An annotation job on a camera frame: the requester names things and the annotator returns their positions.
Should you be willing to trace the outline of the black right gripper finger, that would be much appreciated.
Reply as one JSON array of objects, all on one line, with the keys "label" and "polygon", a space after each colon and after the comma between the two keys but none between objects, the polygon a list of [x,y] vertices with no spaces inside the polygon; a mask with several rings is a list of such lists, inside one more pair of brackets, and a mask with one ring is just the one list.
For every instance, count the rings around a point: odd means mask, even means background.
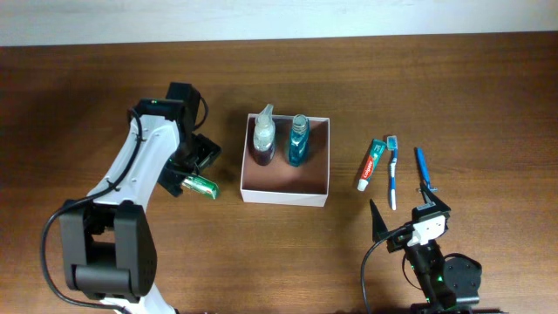
[{"label": "black right gripper finger", "polygon": [[379,242],[388,235],[388,228],[378,210],[375,202],[370,199],[371,219],[372,219],[372,240]]},{"label": "black right gripper finger", "polygon": [[449,213],[450,207],[438,198],[430,189],[422,189],[425,205],[420,209],[421,214]]}]

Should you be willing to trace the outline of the green white soap box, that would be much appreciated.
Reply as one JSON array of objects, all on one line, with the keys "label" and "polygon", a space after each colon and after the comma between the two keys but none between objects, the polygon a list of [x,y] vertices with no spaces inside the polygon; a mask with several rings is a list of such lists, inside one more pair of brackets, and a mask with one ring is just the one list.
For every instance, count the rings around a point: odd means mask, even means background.
[{"label": "green white soap box", "polygon": [[184,188],[191,189],[213,200],[215,200],[220,193],[220,189],[216,183],[199,175],[186,176],[181,185]]}]

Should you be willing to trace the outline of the blue mouthwash bottle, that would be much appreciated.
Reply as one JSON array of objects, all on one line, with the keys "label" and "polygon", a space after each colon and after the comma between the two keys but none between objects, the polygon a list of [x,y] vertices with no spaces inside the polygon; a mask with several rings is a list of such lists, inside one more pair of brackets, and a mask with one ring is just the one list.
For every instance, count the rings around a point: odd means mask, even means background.
[{"label": "blue mouthwash bottle", "polygon": [[292,120],[289,133],[289,164],[292,167],[301,166],[308,155],[310,137],[310,120],[303,114],[297,114]]}]

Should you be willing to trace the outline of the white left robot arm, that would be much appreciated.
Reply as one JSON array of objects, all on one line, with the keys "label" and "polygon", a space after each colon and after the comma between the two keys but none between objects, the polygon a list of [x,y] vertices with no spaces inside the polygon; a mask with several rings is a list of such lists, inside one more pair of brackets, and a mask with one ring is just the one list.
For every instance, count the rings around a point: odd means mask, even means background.
[{"label": "white left robot arm", "polygon": [[154,281],[158,266],[147,205],[157,185],[178,197],[221,147],[198,132],[207,102],[189,83],[170,83],[162,99],[141,99],[128,113],[129,133],[103,179],[68,200],[60,222],[65,282],[84,307],[117,313],[174,313]]}]

